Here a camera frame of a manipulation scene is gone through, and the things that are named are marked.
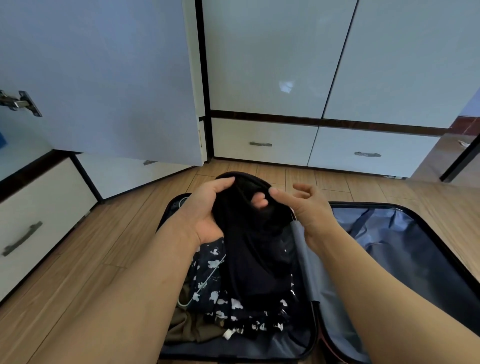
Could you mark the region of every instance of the finger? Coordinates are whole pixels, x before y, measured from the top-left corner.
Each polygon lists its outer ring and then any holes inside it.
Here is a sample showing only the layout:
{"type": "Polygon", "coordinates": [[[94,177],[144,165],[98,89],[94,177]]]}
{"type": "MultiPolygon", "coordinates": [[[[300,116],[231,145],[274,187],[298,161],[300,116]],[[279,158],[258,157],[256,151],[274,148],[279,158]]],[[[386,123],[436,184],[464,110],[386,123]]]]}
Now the finger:
{"type": "Polygon", "coordinates": [[[297,191],[303,191],[311,196],[316,192],[317,188],[316,186],[312,186],[311,184],[304,184],[304,183],[294,183],[293,188],[295,188],[297,191]]]}
{"type": "Polygon", "coordinates": [[[257,192],[252,197],[252,203],[262,201],[265,198],[265,194],[262,192],[257,192]]]}
{"type": "Polygon", "coordinates": [[[208,184],[209,186],[211,186],[214,189],[215,193],[219,193],[219,192],[222,192],[223,190],[226,190],[231,185],[233,185],[234,181],[235,181],[235,177],[228,177],[228,178],[219,178],[218,180],[213,180],[205,184],[208,184]]]}
{"type": "Polygon", "coordinates": [[[306,193],[306,192],[302,192],[302,191],[297,191],[293,194],[294,197],[297,197],[297,198],[304,198],[304,199],[308,199],[310,198],[310,194],[306,193]]]}
{"type": "Polygon", "coordinates": [[[252,202],[252,205],[255,208],[264,208],[264,207],[268,206],[268,201],[263,199],[263,200],[260,200],[260,201],[252,202]]]}
{"type": "Polygon", "coordinates": [[[287,205],[288,207],[291,207],[294,210],[297,210],[303,201],[302,199],[294,197],[291,194],[285,191],[281,191],[275,187],[270,187],[268,192],[275,201],[281,204],[287,205]]]}

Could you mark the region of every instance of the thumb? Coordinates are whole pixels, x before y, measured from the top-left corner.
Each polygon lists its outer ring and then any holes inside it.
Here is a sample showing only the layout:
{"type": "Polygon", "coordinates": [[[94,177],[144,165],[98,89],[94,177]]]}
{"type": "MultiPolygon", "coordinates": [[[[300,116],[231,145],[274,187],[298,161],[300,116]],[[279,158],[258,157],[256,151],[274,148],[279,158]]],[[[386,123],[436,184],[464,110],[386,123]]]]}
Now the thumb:
{"type": "Polygon", "coordinates": [[[270,196],[273,197],[275,201],[281,204],[287,205],[288,207],[291,207],[293,210],[298,210],[302,203],[301,198],[294,197],[291,194],[285,191],[281,191],[275,187],[270,187],[268,189],[268,193],[270,194],[270,196]]]}

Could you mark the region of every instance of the forearm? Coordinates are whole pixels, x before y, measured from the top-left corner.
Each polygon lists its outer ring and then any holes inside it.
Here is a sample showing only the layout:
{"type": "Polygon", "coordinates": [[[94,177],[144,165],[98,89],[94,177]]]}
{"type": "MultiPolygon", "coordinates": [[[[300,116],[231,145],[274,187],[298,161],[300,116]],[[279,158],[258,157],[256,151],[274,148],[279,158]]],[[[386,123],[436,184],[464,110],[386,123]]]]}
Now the forearm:
{"type": "Polygon", "coordinates": [[[39,363],[156,362],[196,249],[195,237],[174,217],[39,363]]]}
{"type": "Polygon", "coordinates": [[[374,363],[470,363],[480,339],[395,279],[341,228],[317,237],[323,261],[374,363]]]}

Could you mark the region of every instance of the open suitcase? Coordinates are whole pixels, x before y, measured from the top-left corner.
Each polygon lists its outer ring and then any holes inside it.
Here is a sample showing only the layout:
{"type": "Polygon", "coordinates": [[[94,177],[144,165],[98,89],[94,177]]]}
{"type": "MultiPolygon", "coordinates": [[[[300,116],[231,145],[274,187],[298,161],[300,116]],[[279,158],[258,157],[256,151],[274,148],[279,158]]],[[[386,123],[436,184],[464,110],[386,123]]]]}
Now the open suitcase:
{"type": "MultiPolygon", "coordinates": [[[[170,201],[160,226],[190,194],[170,201]]],[[[388,272],[480,336],[480,283],[415,212],[398,205],[331,202],[340,225],[388,272]]],[[[219,363],[297,362],[320,339],[327,363],[370,363],[320,259],[308,248],[295,217],[292,238],[304,309],[282,332],[256,340],[233,335],[203,343],[166,343],[159,359],[219,363]]]]}

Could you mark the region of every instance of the blue object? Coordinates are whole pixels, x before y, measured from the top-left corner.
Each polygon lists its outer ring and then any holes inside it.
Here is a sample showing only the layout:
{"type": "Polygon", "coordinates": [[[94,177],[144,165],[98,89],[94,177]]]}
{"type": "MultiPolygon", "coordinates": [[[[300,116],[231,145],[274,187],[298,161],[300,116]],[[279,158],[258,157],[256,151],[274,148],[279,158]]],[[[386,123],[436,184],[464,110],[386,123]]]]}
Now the blue object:
{"type": "Polygon", "coordinates": [[[0,149],[2,149],[6,145],[7,145],[7,141],[5,140],[3,135],[0,133],[0,149]]]}

